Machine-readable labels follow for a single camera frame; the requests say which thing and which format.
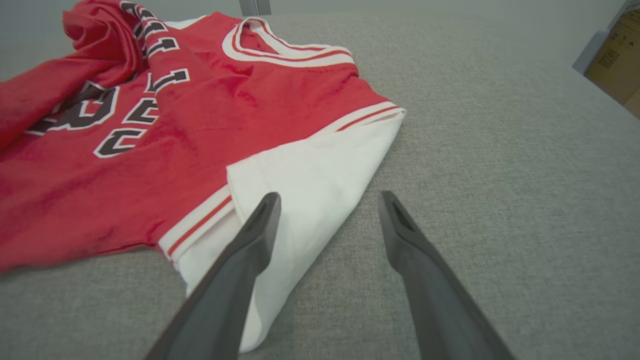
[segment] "black lettering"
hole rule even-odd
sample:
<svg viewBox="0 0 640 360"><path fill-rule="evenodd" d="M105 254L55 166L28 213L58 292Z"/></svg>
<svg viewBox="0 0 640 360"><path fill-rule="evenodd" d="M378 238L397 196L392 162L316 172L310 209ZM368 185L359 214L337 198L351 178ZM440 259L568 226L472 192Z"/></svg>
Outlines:
<svg viewBox="0 0 640 360"><path fill-rule="evenodd" d="M138 4L134 4L134 3L130 2L130 1L121 1L120 2L120 8L122 9L122 11L124 11L124 12L126 12L126 13L128 13L130 15L133 15L135 17L138 17L138 14L136 13L136 6L137 5Z"/></svg>
<svg viewBox="0 0 640 360"><path fill-rule="evenodd" d="M168 31L166 29L166 27L164 26L164 24L160 21L156 21L156 20L152 20L147 22L147 25L145 25L145 38L153 33L160 33L163 31Z"/></svg>
<svg viewBox="0 0 640 360"><path fill-rule="evenodd" d="M119 91L120 87L116 86L114 89L104 92L97 100L84 100L79 104L74 105L71 109L62 114L60 119L56 122L56 125L51 129L86 129L87 127L105 122L105 120L110 118L116 110ZM87 107L89 107L92 102L100 105L95 113L90 113L87 110Z"/></svg>
<svg viewBox="0 0 640 360"><path fill-rule="evenodd" d="M131 111L125 116L122 121L123 124L133 122L136 124L153 124L158 118L158 115L149 115L149 111L158 109L158 104L155 97L143 97L138 103L131 109Z"/></svg>
<svg viewBox="0 0 640 360"><path fill-rule="evenodd" d="M48 130L86 129L101 124L114 114L119 91L119 86L105 91L101 86L88 81L82 91L58 107L64 111L58 120L44 118L33 124L26 133L44 135ZM92 104L99 105L95 113L87 110Z"/></svg>
<svg viewBox="0 0 640 360"><path fill-rule="evenodd" d="M154 92L154 80L151 76L151 71L147 73L147 88L145 89L145 92Z"/></svg>
<svg viewBox="0 0 640 360"><path fill-rule="evenodd" d="M165 75L154 81L153 91L157 94L167 85L183 83L189 80L189 71L187 69L172 70L169 75Z"/></svg>
<svg viewBox="0 0 640 360"><path fill-rule="evenodd" d="M157 42L149 47L149 51L147 52L147 56L150 58L153 54L158 51L165 52L171 50L180 49L178 47L178 42L175 41L174 38L159 38Z"/></svg>
<svg viewBox="0 0 640 360"><path fill-rule="evenodd" d="M139 22L138 25L136 25L133 28L133 35L136 35L136 38L139 40L142 37L142 23Z"/></svg>
<svg viewBox="0 0 640 360"><path fill-rule="evenodd" d="M144 20L144 19L146 19L148 17L153 17L153 18L156 17L149 10L143 8L142 6L138 8L138 15L139 15L140 20Z"/></svg>
<svg viewBox="0 0 640 360"><path fill-rule="evenodd" d="M133 149L134 145L122 145L122 141L125 139L139 139L145 132L146 130L133 128L115 129L102 141L93 153L99 158L110 158L129 151Z"/></svg>

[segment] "gray table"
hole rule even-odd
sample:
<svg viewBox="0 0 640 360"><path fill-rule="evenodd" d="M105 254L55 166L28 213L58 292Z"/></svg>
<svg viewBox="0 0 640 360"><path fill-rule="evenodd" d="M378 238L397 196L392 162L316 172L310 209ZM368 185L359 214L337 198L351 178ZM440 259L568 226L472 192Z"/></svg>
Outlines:
<svg viewBox="0 0 640 360"><path fill-rule="evenodd" d="M267 340L241 359L418 358L378 226L383 189L402 200L518 358L640 358L635 117L500 24L357 14L268 20L292 44L351 49L360 75L408 115L359 207ZM2 75L59 56L62 39L3 57ZM152 251L4 274L0 353L140 359L183 294Z"/></svg>

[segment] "striped trim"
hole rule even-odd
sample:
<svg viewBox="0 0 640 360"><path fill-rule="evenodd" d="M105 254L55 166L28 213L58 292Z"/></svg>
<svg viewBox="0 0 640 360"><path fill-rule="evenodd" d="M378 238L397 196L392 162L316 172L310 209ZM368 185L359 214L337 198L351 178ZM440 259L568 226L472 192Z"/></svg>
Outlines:
<svg viewBox="0 0 640 360"><path fill-rule="evenodd" d="M187 230L186 233L184 233L184 235L182 235L178 241L176 241L170 248L169 251L166 252L167 255L171 256L173 255L173 252L175 251L175 249L180 246L184 240L187 240L187 238L189 238L189 236L193 235L193 233L195 233L199 228L201 228L204 223L206 223L207 221L209 221L209 219L211 219L215 214L219 213L220 210L222 210L222 208L225 207L225 205L227 205L229 202L231 202L231 196L226 197L224 200L222 200L221 203L218 204L218 206L216 206L215 208L213 208L213 210L211 210L208 214L206 214L202 219L200 219L200 221L198 221L194 226L191 227L191 229Z"/></svg>
<svg viewBox="0 0 640 360"><path fill-rule="evenodd" d="M380 102L378 104L366 106L362 109L348 113L347 115L325 126L310 137L342 131L355 125L362 126L370 124L374 121L393 117L401 112L406 112L406 110L390 101Z"/></svg>
<svg viewBox="0 0 640 360"><path fill-rule="evenodd" d="M327 125L311 137L363 126L405 112L390 101L353 111ZM166 257L174 263L204 232L235 208L231 188L225 185L171 228L158 242Z"/></svg>
<svg viewBox="0 0 640 360"><path fill-rule="evenodd" d="M225 185L167 231L158 241L158 246L169 260L175 261L204 232L233 209L231 190Z"/></svg>
<svg viewBox="0 0 640 360"><path fill-rule="evenodd" d="M277 54L246 49L241 45L244 25L271 46ZM329 45L291 45L276 37L269 24L260 18L249 17L231 29L222 42L225 54L238 61L266 61L288 67L322 67L338 63L353 63L349 50Z"/></svg>

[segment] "red jersey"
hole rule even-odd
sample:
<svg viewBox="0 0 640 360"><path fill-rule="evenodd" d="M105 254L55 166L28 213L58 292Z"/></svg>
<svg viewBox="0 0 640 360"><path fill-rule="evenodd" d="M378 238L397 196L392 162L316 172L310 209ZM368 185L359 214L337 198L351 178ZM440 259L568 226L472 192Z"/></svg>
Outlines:
<svg viewBox="0 0 640 360"><path fill-rule="evenodd" d="M226 166L398 109L347 49L288 44L262 19L175 29L87 0L64 27L75 53L0 85L0 270L139 246L171 258L232 202Z"/></svg>

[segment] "barcode label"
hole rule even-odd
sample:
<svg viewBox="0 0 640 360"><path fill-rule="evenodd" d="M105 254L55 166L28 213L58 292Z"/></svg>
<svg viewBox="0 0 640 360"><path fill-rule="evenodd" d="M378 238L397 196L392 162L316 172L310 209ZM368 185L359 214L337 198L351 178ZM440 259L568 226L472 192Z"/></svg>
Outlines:
<svg viewBox="0 0 640 360"><path fill-rule="evenodd" d="M609 48L604 52L602 58L600 59L600 61L598 61L598 63L608 69L611 67L611 65L613 65L614 62L616 62L619 56L619 52Z"/></svg>

